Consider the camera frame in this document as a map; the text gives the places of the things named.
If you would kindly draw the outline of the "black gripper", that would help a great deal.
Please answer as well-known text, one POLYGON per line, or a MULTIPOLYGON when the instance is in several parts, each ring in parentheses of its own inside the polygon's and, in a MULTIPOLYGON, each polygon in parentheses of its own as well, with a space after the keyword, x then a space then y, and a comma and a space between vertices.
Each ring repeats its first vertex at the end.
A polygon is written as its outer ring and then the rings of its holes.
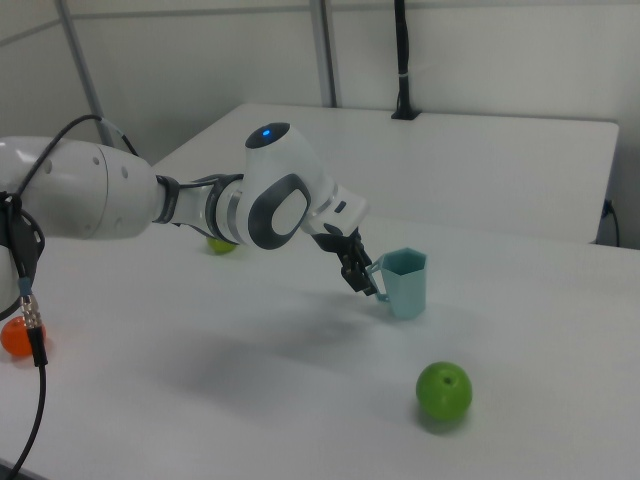
POLYGON ((337 255, 341 263, 341 275, 354 292, 362 292, 366 296, 378 293, 367 270, 372 260, 365 251, 358 228, 348 236, 323 233, 315 234, 312 238, 321 250, 337 255))

